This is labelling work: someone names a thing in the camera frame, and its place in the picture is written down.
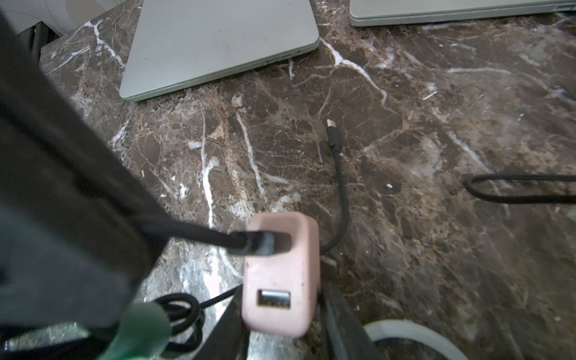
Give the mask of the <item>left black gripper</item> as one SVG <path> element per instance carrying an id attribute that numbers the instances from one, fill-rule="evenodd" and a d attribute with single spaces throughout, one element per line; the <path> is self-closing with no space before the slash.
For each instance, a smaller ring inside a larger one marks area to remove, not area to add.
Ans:
<path id="1" fill-rule="evenodd" d="M 116 323 L 167 239 L 164 216 L 1 21 L 1 325 Z"/>

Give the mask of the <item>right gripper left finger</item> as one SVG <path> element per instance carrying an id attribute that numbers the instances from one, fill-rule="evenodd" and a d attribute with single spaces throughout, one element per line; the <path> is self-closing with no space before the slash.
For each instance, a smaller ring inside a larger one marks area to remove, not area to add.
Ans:
<path id="1" fill-rule="evenodd" d="M 240 287 L 194 359 L 246 359 L 249 340 L 250 331 L 242 319 L 242 288 Z"/>

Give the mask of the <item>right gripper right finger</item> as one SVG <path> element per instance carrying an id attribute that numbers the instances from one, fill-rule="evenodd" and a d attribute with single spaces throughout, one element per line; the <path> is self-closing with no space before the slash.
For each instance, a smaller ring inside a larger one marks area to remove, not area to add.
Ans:
<path id="1" fill-rule="evenodd" d="M 322 285 L 319 309 L 323 359 L 382 358 L 336 283 Z"/>

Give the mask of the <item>pink charger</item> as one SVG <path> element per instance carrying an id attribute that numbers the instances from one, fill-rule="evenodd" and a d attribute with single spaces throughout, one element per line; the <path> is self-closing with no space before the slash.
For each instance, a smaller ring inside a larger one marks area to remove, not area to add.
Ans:
<path id="1" fill-rule="evenodd" d="M 249 231 L 290 235 L 290 251 L 246 256 L 241 317 L 251 331 L 291 338 L 304 336 L 320 294 L 318 223 L 299 212 L 265 212 L 248 222 Z"/>

